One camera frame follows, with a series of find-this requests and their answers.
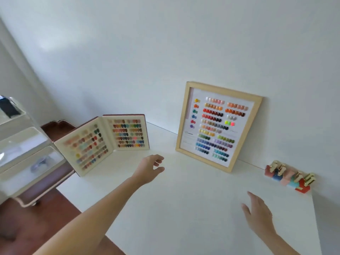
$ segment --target hand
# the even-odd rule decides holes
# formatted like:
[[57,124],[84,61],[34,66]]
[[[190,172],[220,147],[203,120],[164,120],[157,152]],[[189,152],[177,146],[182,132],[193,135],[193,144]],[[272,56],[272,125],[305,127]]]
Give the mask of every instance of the hand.
[[141,185],[151,182],[165,170],[164,167],[158,167],[163,159],[164,157],[160,155],[151,155],[143,158],[132,175],[132,178],[136,179]]
[[248,195],[252,203],[252,211],[250,212],[248,206],[245,204],[242,204],[242,210],[250,229],[261,239],[268,235],[276,235],[273,215],[263,199],[251,192],[248,192]]

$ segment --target floor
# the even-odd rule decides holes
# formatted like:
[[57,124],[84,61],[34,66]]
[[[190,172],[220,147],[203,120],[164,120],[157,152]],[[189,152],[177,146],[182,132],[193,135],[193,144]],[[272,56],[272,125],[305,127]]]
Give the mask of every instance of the floor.
[[[69,132],[70,128],[46,132],[52,139]],[[37,205],[22,208],[13,199],[0,205],[0,255],[31,255],[63,226],[80,214],[57,189],[44,195]],[[106,236],[96,255],[124,255]]]

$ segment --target white table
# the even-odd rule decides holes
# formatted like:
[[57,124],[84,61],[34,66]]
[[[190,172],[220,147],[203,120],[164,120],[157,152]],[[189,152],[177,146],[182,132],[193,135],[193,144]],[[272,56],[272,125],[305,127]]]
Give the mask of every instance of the white table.
[[143,157],[164,156],[166,170],[131,197],[107,232],[126,254],[271,254],[246,224],[240,204],[249,205],[247,190],[263,198],[277,232],[293,248],[321,254],[310,192],[283,187],[239,160],[225,173],[176,152],[176,134],[147,127],[150,150],[113,152],[84,177],[74,174],[58,187],[84,211],[131,176]]

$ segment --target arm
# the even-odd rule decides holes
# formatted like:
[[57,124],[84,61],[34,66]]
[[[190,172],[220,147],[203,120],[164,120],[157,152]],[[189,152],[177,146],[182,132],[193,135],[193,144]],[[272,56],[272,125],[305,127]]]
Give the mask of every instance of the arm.
[[250,212],[248,206],[242,204],[242,209],[249,227],[267,245],[274,255],[300,255],[286,243],[275,231],[273,215],[264,201],[248,192],[252,204]]
[[160,155],[143,158],[133,176],[74,218],[34,255],[93,254],[132,194],[164,171],[164,167],[158,167],[163,159]]

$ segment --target nail swatch book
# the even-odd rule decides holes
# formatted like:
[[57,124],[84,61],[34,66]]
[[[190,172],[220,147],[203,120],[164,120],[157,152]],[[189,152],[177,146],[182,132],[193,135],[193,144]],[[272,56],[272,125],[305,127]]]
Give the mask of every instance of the nail swatch book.
[[113,150],[148,150],[145,115],[103,115],[74,129],[54,143],[79,176]]

